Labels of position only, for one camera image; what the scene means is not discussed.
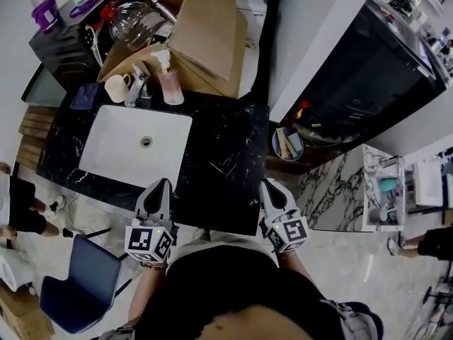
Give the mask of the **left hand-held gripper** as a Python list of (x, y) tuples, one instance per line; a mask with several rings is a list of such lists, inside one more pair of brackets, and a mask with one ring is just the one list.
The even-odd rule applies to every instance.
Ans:
[(155, 181), (137, 199), (136, 215), (125, 228), (124, 250), (145, 263), (165, 263), (172, 244), (170, 220), (172, 186), (167, 178)]

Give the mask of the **pink pump bottle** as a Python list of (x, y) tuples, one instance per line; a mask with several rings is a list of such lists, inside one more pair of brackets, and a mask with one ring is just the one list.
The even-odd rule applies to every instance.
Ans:
[(168, 50), (152, 52), (159, 64), (161, 72), (158, 75), (164, 102), (171, 106), (179, 106), (184, 102), (177, 71), (171, 68), (171, 53)]

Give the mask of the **person's left forearm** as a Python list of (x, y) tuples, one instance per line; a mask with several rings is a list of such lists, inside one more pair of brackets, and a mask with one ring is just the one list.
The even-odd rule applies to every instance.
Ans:
[(130, 304), (127, 326), (135, 325), (138, 322), (147, 307), (148, 301), (162, 286), (166, 276), (166, 263), (145, 263), (142, 267), (142, 274)]

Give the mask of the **white sink basin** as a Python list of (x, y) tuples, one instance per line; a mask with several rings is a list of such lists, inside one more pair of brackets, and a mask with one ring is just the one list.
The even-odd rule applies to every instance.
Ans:
[[(168, 179), (176, 187), (193, 119), (189, 115), (103, 105), (84, 146), (80, 170), (147, 188)], [(151, 137), (148, 148), (140, 146)]]

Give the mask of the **black marble vanity counter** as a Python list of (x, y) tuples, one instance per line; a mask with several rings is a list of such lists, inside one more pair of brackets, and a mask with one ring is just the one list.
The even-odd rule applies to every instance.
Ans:
[[(171, 219), (182, 225), (254, 235), (260, 211), (259, 184), (268, 146), (267, 107), (248, 101), (186, 91), (184, 103), (169, 106), (156, 93), (146, 111), (185, 114), (192, 125), (171, 199)], [(74, 93), (62, 101), (47, 135), (36, 172), (89, 198), (134, 210), (143, 189), (79, 168), (88, 134), (101, 106), (74, 110)]]

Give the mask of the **grey cup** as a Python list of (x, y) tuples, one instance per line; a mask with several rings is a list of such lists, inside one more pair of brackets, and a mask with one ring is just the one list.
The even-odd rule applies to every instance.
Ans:
[(383, 208), (375, 208), (369, 212), (369, 222), (374, 225), (380, 225), (387, 221), (387, 210)]

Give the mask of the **navy blue chair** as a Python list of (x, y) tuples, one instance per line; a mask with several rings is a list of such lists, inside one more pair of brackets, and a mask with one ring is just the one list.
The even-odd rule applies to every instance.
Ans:
[(117, 286), (128, 254), (117, 257), (90, 238), (80, 234), (74, 237), (66, 279), (45, 276), (42, 281), (40, 309), (70, 334), (99, 323), (115, 298), (132, 282)]

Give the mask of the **teal item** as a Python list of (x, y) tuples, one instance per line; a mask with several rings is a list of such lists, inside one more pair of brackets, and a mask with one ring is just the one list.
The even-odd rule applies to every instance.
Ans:
[(378, 187), (381, 193), (387, 193), (389, 191), (395, 190), (401, 184), (399, 178), (379, 178)]

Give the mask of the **chrome vanity tap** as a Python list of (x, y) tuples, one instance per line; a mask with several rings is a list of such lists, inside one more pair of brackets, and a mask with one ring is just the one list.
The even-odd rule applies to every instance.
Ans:
[(385, 169), (387, 167), (394, 166), (394, 165), (400, 166), (402, 159), (403, 158), (399, 155), (389, 157), (389, 158), (377, 156), (377, 161), (375, 162), (373, 168), (375, 170), (378, 170), (378, 169)]

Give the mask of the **cream cup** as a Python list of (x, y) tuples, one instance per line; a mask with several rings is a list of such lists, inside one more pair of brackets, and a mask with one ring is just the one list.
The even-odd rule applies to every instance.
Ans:
[(129, 74), (112, 75), (105, 82), (105, 90), (114, 103), (123, 103), (130, 91), (131, 76)]

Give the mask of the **wooden planks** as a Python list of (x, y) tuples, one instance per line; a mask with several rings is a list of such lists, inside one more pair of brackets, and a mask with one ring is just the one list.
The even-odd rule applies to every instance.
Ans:
[(22, 134), (16, 161), (28, 169), (37, 169), (45, 140), (55, 119), (57, 108), (28, 107), (18, 132)]

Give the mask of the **white square basin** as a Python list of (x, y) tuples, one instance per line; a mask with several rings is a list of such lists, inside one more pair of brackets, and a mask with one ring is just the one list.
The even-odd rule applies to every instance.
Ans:
[(439, 164), (423, 161), (414, 163), (413, 182), (417, 206), (443, 205), (442, 173)]

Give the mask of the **white grey-lidded appliance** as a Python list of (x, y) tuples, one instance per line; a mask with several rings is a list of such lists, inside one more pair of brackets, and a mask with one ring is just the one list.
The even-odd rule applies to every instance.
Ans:
[(236, 7), (247, 21), (246, 47), (239, 87), (239, 98), (251, 91), (258, 73), (259, 42), (267, 13), (267, 0), (236, 0)]

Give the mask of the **clear glass bowl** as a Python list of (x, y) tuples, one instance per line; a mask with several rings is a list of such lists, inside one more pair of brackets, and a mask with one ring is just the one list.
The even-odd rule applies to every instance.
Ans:
[(113, 40), (135, 52), (145, 47), (165, 22), (157, 10), (133, 1), (113, 7), (108, 27)]

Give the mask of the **purple container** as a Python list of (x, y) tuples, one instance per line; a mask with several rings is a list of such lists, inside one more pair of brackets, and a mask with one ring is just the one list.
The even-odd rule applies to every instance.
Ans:
[(31, 17), (40, 30), (48, 30), (61, 18), (57, 0), (44, 0), (31, 12)]

